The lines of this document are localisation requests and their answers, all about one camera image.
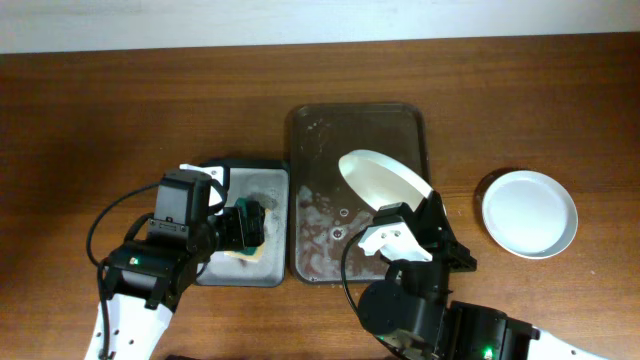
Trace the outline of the green yellow sponge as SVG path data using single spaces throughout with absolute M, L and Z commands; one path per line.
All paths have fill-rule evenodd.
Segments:
M 244 215 L 245 215 L 245 220 L 246 220 L 245 204 L 246 204 L 246 202 L 248 200 L 250 200 L 250 199 L 239 198 L 235 203 L 235 206 L 239 206 L 243 210 Z M 271 212 L 270 209 L 265 209 L 265 219 L 266 219 L 266 216 L 270 214 L 270 212 Z M 264 220 L 264 243 L 261 246 L 259 246 L 259 247 L 248 247 L 244 251 L 225 251 L 224 254 L 226 256 L 233 257 L 233 258 L 238 258 L 238 259 L 245 260 L 245 261 L 248 261 L 248 262 L 258 262 L 260 260 L 261 256 L 262 256 L 263 252 L 264 252 L 265 243 L 266 243 L 266 230 L 265 230 L 265 220 Z

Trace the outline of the cream white plate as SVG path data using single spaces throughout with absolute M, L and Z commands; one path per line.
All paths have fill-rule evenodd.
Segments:
M 342 178 L 373 210 L 406 203 L 416 210 L 433 188 L 403 163 L 372 150 L 354 150 L 338 161 Z

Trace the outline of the pale blue plate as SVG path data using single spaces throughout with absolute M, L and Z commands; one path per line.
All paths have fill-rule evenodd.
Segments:
M 550 176 L 531 170 L 497 177 L 483 195 L 481 214 L 489 235 L 500 247 L 531 260 L 565 251 L 579 225 L 569 192 Z

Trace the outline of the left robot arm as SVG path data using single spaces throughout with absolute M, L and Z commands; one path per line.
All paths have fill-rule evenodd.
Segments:
M 155 209 L 141 215 L 97 268 L 99 295 L 89 359 L 148 359 L 216 252 L 264 243 L 264 208 L 227 203 L 230 170 L 182 164 L 154 183 Z

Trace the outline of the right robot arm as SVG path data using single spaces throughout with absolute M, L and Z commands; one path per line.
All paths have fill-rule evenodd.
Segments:
M 384 279 L 351 304 L 362 327 L 400 359 L 590 359 L 592 353 L 497 309 L 449 301 L 453 272 L 477 261 L 455 238 L 440 195 L 382 207 L 362 239 L 397 245 L 408 239 L 418 256 L 385 256 Z

